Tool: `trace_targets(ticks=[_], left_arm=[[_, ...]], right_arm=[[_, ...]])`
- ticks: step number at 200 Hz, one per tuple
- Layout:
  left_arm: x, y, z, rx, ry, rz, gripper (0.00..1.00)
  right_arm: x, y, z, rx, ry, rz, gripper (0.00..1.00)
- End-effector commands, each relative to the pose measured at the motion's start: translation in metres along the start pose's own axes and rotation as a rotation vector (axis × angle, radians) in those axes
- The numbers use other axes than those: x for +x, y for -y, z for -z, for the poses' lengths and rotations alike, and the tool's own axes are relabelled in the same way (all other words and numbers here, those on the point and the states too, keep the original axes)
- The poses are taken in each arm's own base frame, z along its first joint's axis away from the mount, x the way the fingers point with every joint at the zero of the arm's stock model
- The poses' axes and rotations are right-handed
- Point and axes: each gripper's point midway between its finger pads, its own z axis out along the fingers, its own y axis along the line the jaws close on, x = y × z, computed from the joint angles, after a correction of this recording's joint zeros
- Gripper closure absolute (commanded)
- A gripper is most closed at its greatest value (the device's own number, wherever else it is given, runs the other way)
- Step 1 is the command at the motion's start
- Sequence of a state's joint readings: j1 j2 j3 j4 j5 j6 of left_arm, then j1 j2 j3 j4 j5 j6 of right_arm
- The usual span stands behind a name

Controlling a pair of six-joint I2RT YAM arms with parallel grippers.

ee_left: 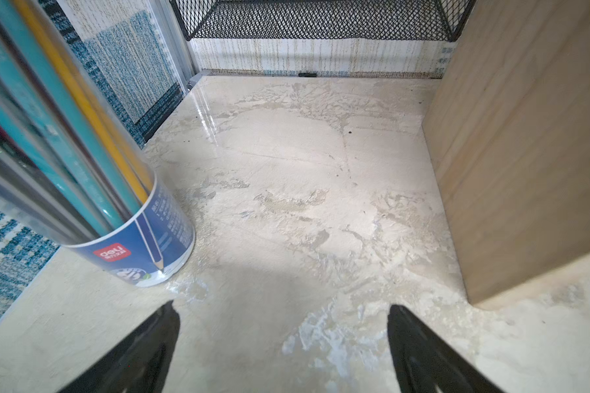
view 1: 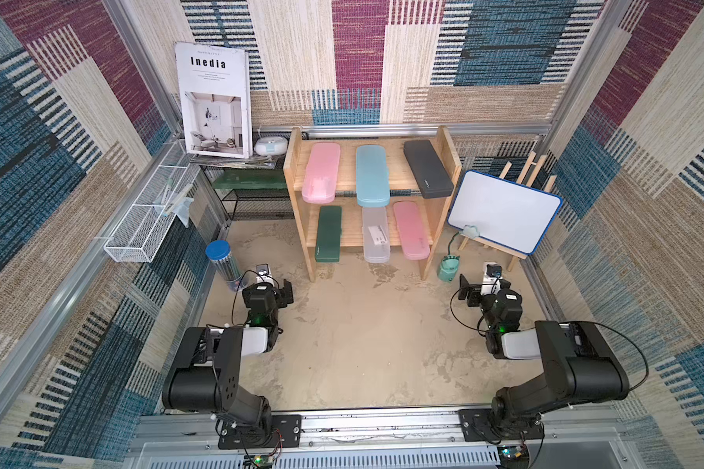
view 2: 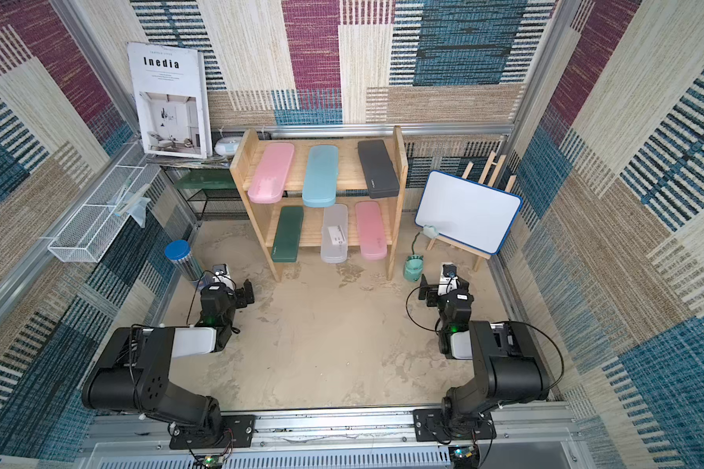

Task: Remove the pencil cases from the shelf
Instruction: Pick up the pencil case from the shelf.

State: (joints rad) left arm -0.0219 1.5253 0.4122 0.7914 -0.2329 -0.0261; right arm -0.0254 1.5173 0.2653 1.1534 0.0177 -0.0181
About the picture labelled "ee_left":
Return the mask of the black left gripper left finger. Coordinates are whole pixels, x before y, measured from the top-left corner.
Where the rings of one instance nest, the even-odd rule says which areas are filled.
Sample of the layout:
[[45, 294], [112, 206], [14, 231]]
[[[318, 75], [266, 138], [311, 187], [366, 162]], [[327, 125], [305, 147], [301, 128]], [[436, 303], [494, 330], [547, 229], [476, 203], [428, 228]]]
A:
[[161, 392], [180, 333], [168, 301], [62, 392]]

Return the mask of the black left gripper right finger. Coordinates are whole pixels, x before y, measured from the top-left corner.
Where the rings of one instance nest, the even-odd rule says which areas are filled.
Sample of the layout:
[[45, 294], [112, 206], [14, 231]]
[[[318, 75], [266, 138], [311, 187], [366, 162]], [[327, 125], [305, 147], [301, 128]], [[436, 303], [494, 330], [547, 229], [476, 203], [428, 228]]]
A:
[[387, 335], [401, 392], [501, 391], [405, 306], [390, 306]]

